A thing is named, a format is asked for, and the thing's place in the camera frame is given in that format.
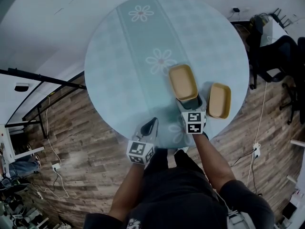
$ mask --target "checkered tablecloth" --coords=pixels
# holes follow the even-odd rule
[[[213,138],[242,106],[249,66],[234,27],[200,0],[130,0],[113,10],[88,47],[90,99],[101,117],[129,139],[139,123],[157,117],[159,146],[193,146],[168,79],[168,69],[184,63],[206,100],[215,82],[231,88],[229,117],[207,117],[204,131]]]

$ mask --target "black metal frame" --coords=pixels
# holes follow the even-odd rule
[[[20,78],[25,78],[25,79],[31,79],[31,80],[35,80],[35,81],[41,81],[30,93],[29,95],[27,95],[27,97],[22,101],[22,103],[18,106],[18,108],[14,111],[14,113],[12,114],[12,116],[9,118],[8,122],[11,120],[11,118],[13,117],[13,115],[17,112],[17,110],[20,108],[20,106],[29,98],[29,96],[39,87],[41,86],[42,83],[44,82],[48,82],[48,83],[53,83],[53,84],[59,84],[61,85],[59,88],[57,88],[54,92],[57,92],[58,90],[60,90],[61,88],[63,88],[64,86],[69,86],[69,87],[74,87],[74,89],[72,89],[71,91],[65,93],[64,95],[60,96],[58,99],[56,99],[54,102],[50,103],[47,107],[43,108],[42,110],[40,110],[41,108],[41,103],[43,101],[45,101],[48,97],[50,97],[50,95],[48,95],[46,98],[44,98],[39,104],[37,104],[34,108],[32,108],[23,118],[23,121],[26,121],[26,116],[28,116],[30,114],[30,112],[32,112],[35,108],[37,108],[37,114],[29,121],[27,122],[22,122],[22,123],[13,123],[13,124],[8,124],[8,122],[6,123],[5,127],[16,127],[16,126],[24,126],[21,130],[23,130],[24,128],[26,128],[29,125],[35,125],[35,124],[40,124],[41,125],[41,130],[42,130],[42,134],[43,137],[46,139],[47,135],[44,131],[44,127],[42,124],[42,118],[41,118],[41,113],[46,111],[48,108],[50,108],[51,106],[53,106],[54,104],[56,104],[58,101],[60,101],[61,99],[65,98],[66,96],[68,96],[69,94],[75,92],[78,89],[82,89],[82,90],[87,90],[87,87],[81,84],[75,84],[72,83],[71,81],[75,80],[76,78],[78,78],[81,74],[78,74],[77,76],[73,77],[71,80],[69,81],[63,81],[63,80],[59,80],[59,79],[55,79],[55,78],[51,78],[48,76],[44,76],[44,75],[40,75],[40,74],[34,74],[34,73],[30,73],[30,72],[26,72],[26,71],[20,71],[18,69],[12,69],[9,68],[7,71],[5,70],[1,70],[0,69],[0,74],[7,74],[7,75],[11,75],[11,76],[17,76]],[[33,121],[36,117],[39,117],[39,121]]]

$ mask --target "rectangular container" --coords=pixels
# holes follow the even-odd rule
[[[170,68],[169,78],[178,100],[187,101],[197,97],[198,89],[190,66],[183,64]]]
[[[210,116],[226,119],[231,108],[231,89],[223,84],[214,83],[211,87],[208,113]]]

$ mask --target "person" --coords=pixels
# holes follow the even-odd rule
[[[27,144],[27,148],[32,150],[31,146]],[[2,167],[2,155],[3,149],[0,148],[0,175],[4,175],[3,167]],[[41,168],[41,162],[38,155],[27,155],[16,159],[15,162],[9,164],[9,173],[11,179],[16,177],[26,177],[32,174],[35,171],[39,171]]]
[[[108,215],[86,215],[83,228],[226,229],[223,199],[230,209],[248,213],[256,229],[272,229],[274,214],[268,203],[236,180],[206,135],[193,138],[205,174],[183,150],[174,155],[177,167],[169,169],[167,149],[157,148],[146,169],[132,164]]]

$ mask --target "jeans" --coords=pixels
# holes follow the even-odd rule
[[[144,170],[144,177],[168,169],[167,149],[156,148],[155,152],[149,165]],[[174,158],[177,167],[194,170],[204,174],[203,170],[183,150],[179,150],[174,155]]]
[[[9,164],[10,177],[25,177],[34,171],[39,170],[38,162],[35,160],[34,156],[27,155],[16,159],[15,162]]]

